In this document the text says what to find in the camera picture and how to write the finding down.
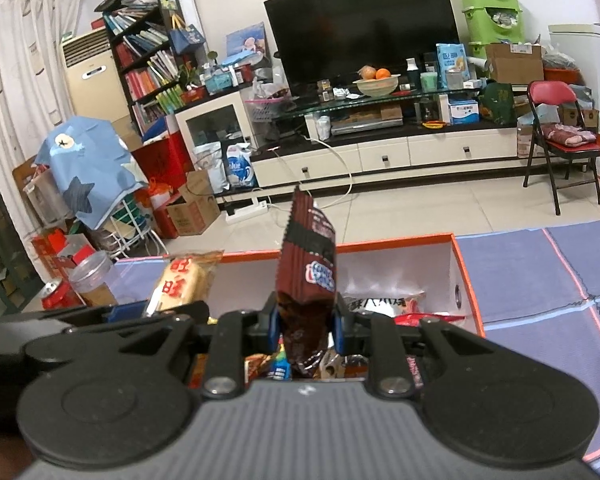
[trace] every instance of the white curtain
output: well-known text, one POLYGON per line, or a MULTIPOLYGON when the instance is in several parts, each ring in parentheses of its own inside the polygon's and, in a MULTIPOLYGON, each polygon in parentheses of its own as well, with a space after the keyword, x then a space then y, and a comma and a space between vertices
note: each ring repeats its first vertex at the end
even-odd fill
POLYGON ((80 0, 0 0, 0 193, 43 279, 30 240, 39 225, 11 172, 35 155, 74 112, 64 81, 61 39, 75 32, 80 0))

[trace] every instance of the white cable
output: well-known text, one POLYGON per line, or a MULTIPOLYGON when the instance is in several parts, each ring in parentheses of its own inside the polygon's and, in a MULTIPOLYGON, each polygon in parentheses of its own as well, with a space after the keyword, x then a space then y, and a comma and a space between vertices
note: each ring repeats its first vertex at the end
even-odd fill
MULTIPOLYGON (((342 165, 344 166, 345 170, 347 170, 347 173, 349 173, 349 189, 347 189, 347 192, 346 192, 346 193, 345 193, 343 196, 341 196, 340 198, 338 198, 338 199, 334 200, 333 202, 331 202, 330 204, 327 204, 327 205, 325 205, 325 206, 320 206, 319 204, 317 204, 317 207, 318 207, 318 209, 327 209, 328 207, 332 207, 332 206, 334 206, 334 205, 336 205, 336 204, 338 204, 338 203, 342 202, 342 201, 343 201, 343 200, 344 200, 344 199, 345 199, 347 196, 349 196, 349 194, 351 193, 351 190, 353 189, 353 175, 351 174, 351 170, 350 170, 350 169, 349 169, 349 167, 347 166, 347 163, 346 163, 346 162, 345 162, 345 160, 342 158, 342 156, 341 156, 341 155, 340 155, 340 154, 339 154, 339 153, 338 153, 336 150, 334 150, 334 149, 333 149, 333 148, 332 148, 330 145, 328 145, 326 142, 323 142, 323 141, 322 141, 322 140, 320 140, 320 139, 310 139, 309 137, 305 137, 305 136, 303 136, 303 138, 304 138, 305 140, 308 140, 308 141, 315 141, 315 142, 318 142, 319 144, 322 144, 323 146, 327 147, 327 149, 328 149, 330 152, 332 152, 332 153, 333 153, 335 156, 337 156, 337 157, 338 157, 338 159, 340 160, 340 162, 341 162, 341 163, 342 163, 342 165)), ((268 151, 270 151, 270 152, 273 152, 273 154, 274 154, 274 155, 275 155, 277 158, 279 158, 279 160, 281 160, 281 161, 282 161, 282 163, 283 163, 283 164, 284 164, 284 165, 287 167, 287 169, 289 170, 289 172, 291 173, 291 175, 293 175, 293 170, 291 169, 291 167, 289 166, 289 164, 287 163, 287 161, 286 161, 286 160, 285 160, 285 159, 284 159, 282 156, 278 155, 278 153, 277 153, 277 149, 278 149, 278 148, 279 148, 279 147, 277 146, 277 147, 275 147, 275 148, 272 148, 272 149, 270 149, 270 150, 268 150, 268 151)), ((297 182, 297 183, 298 183, 300 186, 302 186, 302 184, 304 184, 304 182, 302 182, 301 180, 296 180, 296 182, 297 182)), ((253 190, 254 190, 254 191, 255 191, 256 189, 259 189, 259 190, 261 190, 261 191, 265 191, 265 190, 264 190, 264 189, 262 189, 261 187, 254 187, 254 188, 253 188, 253 190)), ((311 191, 309 191, 308 189, 306 189, 305 191, 306 191, 306 192, 307 192, 307 193, 308 193, 308 194, 309 194, 311 197, 313 197, 313 195, 311 195, 311 191)), ((270 195, 266 194, 266 195, 264 196, 264 198, 268 198, 268 199, 269 199, 269 205, 270 205, 271 207, 274 207, 274 208, 276 208, 276 209, 279 209, 280 211, 284 211, 285 213, 290 213, 290 212, 291 212, 291 209, 284 209, 283 207, 280 207, 279 205, 276 205, 276 204, 274 204, 274 203, 273 203, 273 200, 271 199, 271 196, 270 196, 270 195)))

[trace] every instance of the yellow bag handle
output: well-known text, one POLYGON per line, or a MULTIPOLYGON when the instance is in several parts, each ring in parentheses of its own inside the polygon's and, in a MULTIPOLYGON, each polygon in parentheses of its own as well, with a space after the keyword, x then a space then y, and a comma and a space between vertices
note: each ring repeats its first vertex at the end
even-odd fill
POLYGON ((171 15, 171 27, 172 28, 187 28, 187 25, 184 23, 183 19, 179 15, 173 13, 171 15))

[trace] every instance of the glass shelf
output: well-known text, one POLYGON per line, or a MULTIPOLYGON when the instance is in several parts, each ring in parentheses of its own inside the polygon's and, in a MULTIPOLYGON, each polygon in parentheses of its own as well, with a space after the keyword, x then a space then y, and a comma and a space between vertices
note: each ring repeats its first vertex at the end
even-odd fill
POLYGON ((318 105, 304 106, 294 108, 280 115, 279 119, 292 119, 295 117, 301 117, 316 112, 331 112, 334 110, 344 110, 346 108, 357 108, 366 105, 384 104, 384 103, 395 103, 400 101, 407 101, 409 99, 417 99, 420 97, 435 96, 440 94, 463 94, 467 92, 479 92, 481 89, 464 88, 462 90, 436 90, 435 92, 411 92, 407 95, 383 95, 382 97, 368 97, 363 96, 358 99, 337 99, 333 101, 327 101, 318 105))

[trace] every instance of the maroon snack package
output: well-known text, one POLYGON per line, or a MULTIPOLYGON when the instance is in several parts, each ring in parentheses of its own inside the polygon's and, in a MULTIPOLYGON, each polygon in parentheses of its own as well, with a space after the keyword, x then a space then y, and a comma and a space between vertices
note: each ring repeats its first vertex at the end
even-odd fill
POLYGON ((328 346, 336 297, 335 231, 298 187, 278 261, 276 291, 293 378, 310 379, 328 346))

